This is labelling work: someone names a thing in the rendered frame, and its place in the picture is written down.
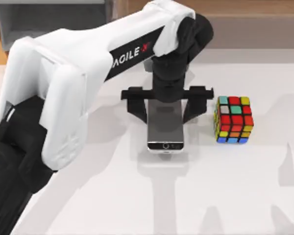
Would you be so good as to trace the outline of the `silver and black smartphone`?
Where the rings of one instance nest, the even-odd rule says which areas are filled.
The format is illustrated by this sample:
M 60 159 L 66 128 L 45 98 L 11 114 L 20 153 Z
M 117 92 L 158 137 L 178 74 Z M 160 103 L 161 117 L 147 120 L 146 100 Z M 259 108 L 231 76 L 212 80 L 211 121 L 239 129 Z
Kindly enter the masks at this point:
M 147 103 L 147 148 L 151 153 L 175 154 L 184 149 L 181 101 Z

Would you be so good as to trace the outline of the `pale grey rounded box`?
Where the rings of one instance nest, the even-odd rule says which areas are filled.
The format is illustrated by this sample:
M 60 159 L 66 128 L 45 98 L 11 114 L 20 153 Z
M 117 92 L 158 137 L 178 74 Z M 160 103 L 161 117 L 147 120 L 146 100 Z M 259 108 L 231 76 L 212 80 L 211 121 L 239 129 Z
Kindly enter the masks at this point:
M 146 59 L 144 62 L 144 69 L 146 72 L 152 72 L 153 71 L 153 60 L 151 58 Z

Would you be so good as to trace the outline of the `multicoloured puzzle cube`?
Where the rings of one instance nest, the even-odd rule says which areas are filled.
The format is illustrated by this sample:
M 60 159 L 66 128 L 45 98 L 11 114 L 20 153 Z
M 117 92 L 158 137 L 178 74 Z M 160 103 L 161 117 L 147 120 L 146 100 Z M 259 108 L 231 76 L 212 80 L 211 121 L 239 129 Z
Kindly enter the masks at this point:
M 214 134 L 218 143 L 245 144 L 254 127 L 247 96 L 219 96 L 214 110 Z

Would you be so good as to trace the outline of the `grey cabinet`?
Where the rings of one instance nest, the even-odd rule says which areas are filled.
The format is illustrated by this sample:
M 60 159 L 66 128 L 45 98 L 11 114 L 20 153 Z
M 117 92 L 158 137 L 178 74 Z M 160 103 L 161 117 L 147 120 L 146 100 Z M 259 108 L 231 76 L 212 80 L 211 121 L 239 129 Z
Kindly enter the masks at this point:
M 0 43 L 4 51 L 24 36 L 66 28 L 99 27 L 139 11 L 147 0 L 0 0 Z

